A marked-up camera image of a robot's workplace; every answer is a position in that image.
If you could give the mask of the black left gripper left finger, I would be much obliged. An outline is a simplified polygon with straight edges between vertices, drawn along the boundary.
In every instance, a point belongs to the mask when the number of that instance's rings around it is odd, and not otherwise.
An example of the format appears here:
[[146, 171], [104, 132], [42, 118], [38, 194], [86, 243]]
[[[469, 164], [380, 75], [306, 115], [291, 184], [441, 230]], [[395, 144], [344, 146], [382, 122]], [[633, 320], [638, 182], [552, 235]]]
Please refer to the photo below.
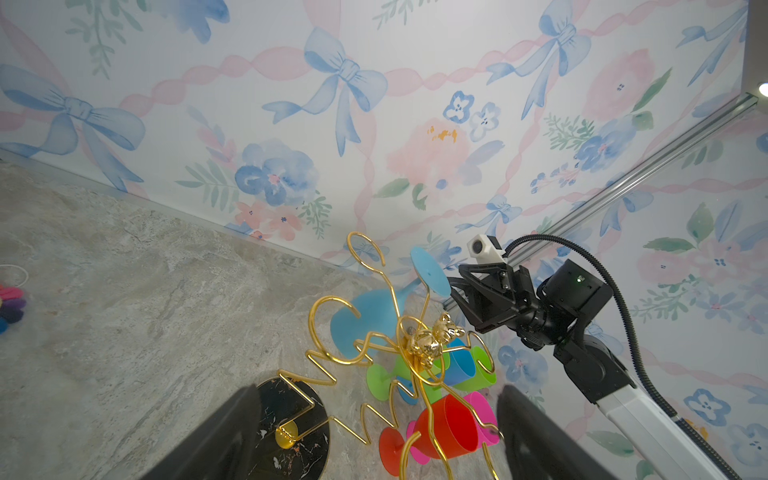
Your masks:
[[243, 387], [143, 477], [245, 479], [253, 466], [261, 418], [257, 387]]

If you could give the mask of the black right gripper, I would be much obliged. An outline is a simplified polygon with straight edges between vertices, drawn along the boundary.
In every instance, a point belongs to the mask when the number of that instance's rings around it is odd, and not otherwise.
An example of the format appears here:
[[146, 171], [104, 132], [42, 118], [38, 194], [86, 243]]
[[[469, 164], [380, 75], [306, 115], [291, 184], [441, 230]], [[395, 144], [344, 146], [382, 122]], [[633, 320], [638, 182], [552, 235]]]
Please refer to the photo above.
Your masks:
[[506, 327], [533, 350], [556, 343], [554, 315], [537, 297], [526, 267], [514, 269], [504, 262], [461, 264], [459, 274], [475, 282], [476, 289], [453, 287], [451, 297], [477, 333]]

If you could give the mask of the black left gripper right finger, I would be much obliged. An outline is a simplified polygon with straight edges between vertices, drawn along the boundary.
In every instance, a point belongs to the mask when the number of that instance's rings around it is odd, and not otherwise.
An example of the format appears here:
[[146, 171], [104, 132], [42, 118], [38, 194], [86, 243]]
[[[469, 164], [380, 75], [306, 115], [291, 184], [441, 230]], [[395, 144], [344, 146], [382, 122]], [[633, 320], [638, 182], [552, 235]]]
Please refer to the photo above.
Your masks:
[[515, 386], [499, 394], [496, 416], [514, 480], [614, 477]]

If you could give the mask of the pink wine glass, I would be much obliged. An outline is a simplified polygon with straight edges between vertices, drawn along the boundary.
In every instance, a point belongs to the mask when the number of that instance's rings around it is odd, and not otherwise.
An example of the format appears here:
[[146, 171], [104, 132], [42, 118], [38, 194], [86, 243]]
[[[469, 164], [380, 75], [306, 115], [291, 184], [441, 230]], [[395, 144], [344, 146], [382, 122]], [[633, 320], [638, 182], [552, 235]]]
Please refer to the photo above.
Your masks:
[[[480, 439], [479, 447], [477, 448], [477, 450], [483, 444], [487, 444], [489, 446], [496, 445], [500, 441], [500, 436], [493, 429], [484, 428], [481, 426], [481, 423], [491, 424], [494, 426], [498, 425], [497, 418], [493, 412], [493, 409], [489, 405], [486, 397], [478, 392], [472, 392], [465, 395], [463, 399], [470, 405], [470, 407], [475, 411], [475, 413], [479, 417], [479, 420], [477, 420], [473, 416], [476, 421], [476, 426], [478, 428], [479, 439]], [[406, 434], [408, 437], [410, 437], [413, 434], [413, 429], [415, 427], [416, 421], [412, 421], [408, 424], [406, 429]], [[426, 455], [422, 454], [420, 451], [416, 450], [413, 446], [411, 446], [410, 448], [410, 455], [420, 465], [425, 465], [430, 460], [432, 460], [431, 458], [428, 458]]]

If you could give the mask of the blue wine glass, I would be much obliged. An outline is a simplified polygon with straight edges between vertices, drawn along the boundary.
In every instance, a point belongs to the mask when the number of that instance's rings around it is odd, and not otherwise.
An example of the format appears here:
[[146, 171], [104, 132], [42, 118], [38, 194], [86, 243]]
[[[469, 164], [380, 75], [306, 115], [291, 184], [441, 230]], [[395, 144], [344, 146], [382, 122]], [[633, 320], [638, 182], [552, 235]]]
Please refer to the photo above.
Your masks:
[[[455, 339], [448, 344], [448, 347], [459, 347], [459, 350], [449, 352], [443, 356], [444, 359], [447, 359], [445, 384], [454, 387], [473, 377], [476, 373], [476, 367], [471, 353], [466, 349], [466, 344], [463, 340]], [[396, 359], [394, 374], [396, 379], [405, 385], [409, 391], [416, 391], [411, 382], [411, 372], [401, 357]], [[425, 386], [425, 393], [430, 403], [440, 400], [447, 394], [442, 388], [429, 385]]]

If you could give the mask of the red wine glass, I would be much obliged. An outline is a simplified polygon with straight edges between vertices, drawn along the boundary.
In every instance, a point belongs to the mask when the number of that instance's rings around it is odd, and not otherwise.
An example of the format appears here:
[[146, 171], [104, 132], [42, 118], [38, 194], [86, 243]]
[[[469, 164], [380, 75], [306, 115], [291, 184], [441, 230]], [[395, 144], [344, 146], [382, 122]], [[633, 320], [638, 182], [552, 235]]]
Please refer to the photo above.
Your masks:
[[[476, 421], [470, 409], [454, 396], [446, 396], [432, 405], [434, 435], [447, 459], [472, 453], [479, 447], [480, 439]], [[424, 410], [413, 433], [421, 436], [412, 446], [431, 459], [439, 459], [428, 429], [428, 411]], [[400, 460], [405, 452], [406, 440], [394, 428], [385, 428], [379, 437], [379, 456], [386, 471], [399, 475]]]

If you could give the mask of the teal wine glass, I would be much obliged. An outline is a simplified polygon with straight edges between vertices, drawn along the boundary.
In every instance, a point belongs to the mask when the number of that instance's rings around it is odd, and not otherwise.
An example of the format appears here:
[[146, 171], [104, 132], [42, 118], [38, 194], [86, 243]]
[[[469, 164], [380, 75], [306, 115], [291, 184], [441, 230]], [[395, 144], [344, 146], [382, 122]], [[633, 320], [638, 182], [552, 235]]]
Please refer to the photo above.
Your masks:
[[[419, 276], [403, 289], [395, 293], [398, 309], [404, 313], [407, 297], [426, 281], [430, 293], [438, 297], [447, 297], [451, 293], [448, 277], [441, 265], [426, 250], [413, 247], [410, 253], [411, 261]], [[330, 333], [332, 341], [343, 358], [352, 359], [359, 354], [355, 348], [356, 340], [364, 341], [370, 332], [379, 332], [394, 339], [396, 314], [389, 288], [372, 290], [355, 297], [351, 304], [360, 313], [357, 317], [351, 310], [342, 307], [331, 318]]]

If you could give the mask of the green wine glass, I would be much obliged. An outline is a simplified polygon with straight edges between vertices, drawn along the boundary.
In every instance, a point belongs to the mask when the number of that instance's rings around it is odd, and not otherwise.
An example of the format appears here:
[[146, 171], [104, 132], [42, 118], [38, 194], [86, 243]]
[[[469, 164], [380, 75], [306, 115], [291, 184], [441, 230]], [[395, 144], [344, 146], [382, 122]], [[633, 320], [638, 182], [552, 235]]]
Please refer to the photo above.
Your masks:
[[[411, 381], [411, 371], [400, 356], [397, 357], [394, 369], [391, 372], [381, 364], [373, 364], [367, 368], [366, 384], [371, 395], [378, 401], [384, 402], [390, 399], [392, 380], [398, 380], [405, 385], [409, 391], [416, 392], [416, 388]], [[424, 388], [429, 403], [435, 403], [446, 394], [440, 387], [425, 385]], [[399, 387], [395, 387], [394, 391], [408, 405], [417, 405], [419, 400], [411, 397]]]
[[451, 368], [457, 367], [458, 382], [453, 388], [463, 392], [477, 392], [497, 383], [497, 374], [491, 372], [492, 358], [480, 346], [469, 351], [452, 352]]

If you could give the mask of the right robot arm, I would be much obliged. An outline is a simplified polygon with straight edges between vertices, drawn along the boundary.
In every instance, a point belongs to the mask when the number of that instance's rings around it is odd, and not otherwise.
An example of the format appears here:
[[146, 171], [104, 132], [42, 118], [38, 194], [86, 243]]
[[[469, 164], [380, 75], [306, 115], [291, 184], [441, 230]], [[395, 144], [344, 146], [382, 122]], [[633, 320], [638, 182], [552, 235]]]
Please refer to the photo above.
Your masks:
[[[539, 286], [524, 267], [462, 264], [452, 297], [478, 333], [507, 328], [529, 349], [554, 349], [567, 377], [664, 479], [733, 479], [729, 464], [678, 415], [650, 380], [626, 302], [593, 256], [566, 261]], [[619, 310], [635, 368], [586, 329], [609, 301]]]

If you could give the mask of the gold wine glass rack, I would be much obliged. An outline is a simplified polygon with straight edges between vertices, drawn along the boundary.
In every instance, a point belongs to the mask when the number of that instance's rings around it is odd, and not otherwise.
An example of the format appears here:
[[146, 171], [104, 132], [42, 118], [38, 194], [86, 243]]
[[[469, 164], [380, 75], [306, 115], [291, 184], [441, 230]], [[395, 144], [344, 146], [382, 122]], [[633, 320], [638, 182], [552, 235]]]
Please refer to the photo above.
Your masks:
[[[410, 455], [410, 448], [421, 436], [416, 432], [408, 437], [406, 429], [424, 410], [428, 411], [429, 437], [439, 454], [439, 459], [432, 460], [448, 465], [455, 459], [446, 458], [434, 435], [434, 403], [428, 402], [424, 387], [430, 385], [442, 388], [447, 392], [446, 395], [454, 396], [479, 420], [475, 411], [463, 399], [472, 392], [463, 392], [445, 384], [447, 359], [443, 356], [459, 350], [459, 347], [449, 348], [448, 344], [455, 339], [461, 339], [465, 342], [467, 350], [480, 346], [486, 351], [492, 358], [491, 372], [496, 372], [494, 359], [477, 333], [460, 327], [448, 314], [428, 321], [424, 314], [410, 314], [406, 305], [404, 313], [401, 313], [395, 293], [403, 288], [396, 288], [392, 282], [387, 282], [382, 289], [384, 288], [391, 291], [394, 308], [399, 316], [395, 338], [389, 338], [379, 332], [370, 332], [364, 341], [354, 342], [359, 354], [352, 359], [343, 358], [335, 347], [331, 338], [330, 322], [332, 316], [342, 307], [360, 317], [360, 313], [351, 304], [353, 299], [346, 300], [328, 295], [320, 298], [316, 306], [310, 309], [307, 327], [312, 345], [306, 351], [305, 358], [315, 368], [315, 373], [309, 376], [282, 369], [275, 377], [258, 386], [262, 418], [259, 423], [260, 438], [256, 441], [255, 460], [249, 472], [251, 478], [316, 479], [322, 475], [330, 457], [330, 431], [333, 427], [338, 427], [365, 446], [376, 446], [378, 454], [380, 434], [385, 428], [391, 427], [398, 430], [406, 440], [399, 475], [390, 475], [382, 462], [381, 464], [390, 476], [403, 479], [407, 475], [409, 465], [416, 462]], [[359, 367], [363, 369], [366, 380], [368, 367], [381, 364], [391, 372], [399, 356], [411, 371], [411, 381], [416, 392], [409, 391], [400, 381], [392, 380], [390, 399], [382, 402], [371, 395], [371, 400], [364, 402], [360, 407], [357, 425], [351, 425], [331, 414], [321, 401], [319, 389], [338, 384], [336, 368]], [[405, 403], [395, 393], [395, 387], [418, 399], [417, 405]]]

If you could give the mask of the rainbow flower plush toy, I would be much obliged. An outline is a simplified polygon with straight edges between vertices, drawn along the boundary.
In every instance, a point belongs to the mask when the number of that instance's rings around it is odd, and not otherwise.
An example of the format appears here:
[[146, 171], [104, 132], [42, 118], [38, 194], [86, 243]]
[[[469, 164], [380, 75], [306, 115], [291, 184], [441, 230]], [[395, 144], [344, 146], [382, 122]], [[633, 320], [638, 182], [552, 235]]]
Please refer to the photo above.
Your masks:
[[29, 280], [29, 273], [15, 264], [1, 265], [1, 333], [24, 317], [26, 299], [23, 287]]

